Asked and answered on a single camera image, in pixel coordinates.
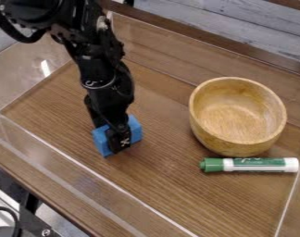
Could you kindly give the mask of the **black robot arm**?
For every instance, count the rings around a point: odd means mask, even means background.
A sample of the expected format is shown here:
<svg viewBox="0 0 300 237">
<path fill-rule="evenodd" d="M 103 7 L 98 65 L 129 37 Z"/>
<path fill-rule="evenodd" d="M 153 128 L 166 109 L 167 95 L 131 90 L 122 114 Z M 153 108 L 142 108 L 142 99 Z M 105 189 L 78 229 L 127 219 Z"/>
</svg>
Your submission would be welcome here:
<svg viewBox="0 0 300 237">
<path fill-rule="evenodd" d="M 65 46 L 87 91 L 98 152 L 110 156 L 123 151 L 139 139 L 126 113 L 134 81 L 123 62 L 125 44 L 98 0 L 0 0 L 0 29 L 23 44 L 50 35 Z"/>
</svg>

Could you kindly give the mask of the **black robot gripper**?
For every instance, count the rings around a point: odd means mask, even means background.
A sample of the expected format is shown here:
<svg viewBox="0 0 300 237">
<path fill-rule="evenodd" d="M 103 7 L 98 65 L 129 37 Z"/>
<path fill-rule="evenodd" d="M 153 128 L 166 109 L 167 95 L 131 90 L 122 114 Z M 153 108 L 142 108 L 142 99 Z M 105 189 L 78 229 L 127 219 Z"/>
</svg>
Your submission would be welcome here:
<svg viewBox="0 0 300 237">
<path fill-rule="evenodd" d="M 134 101 L 134 81 L 129 72 L 117 72 L 106 80 L 91 75 L 81 76 L 87 90 L 85 105 L 95 128 L 109 125 L 109 149 L 118 154 L 131 145 L 131 130 L 126 110 Z"/>
</svg>

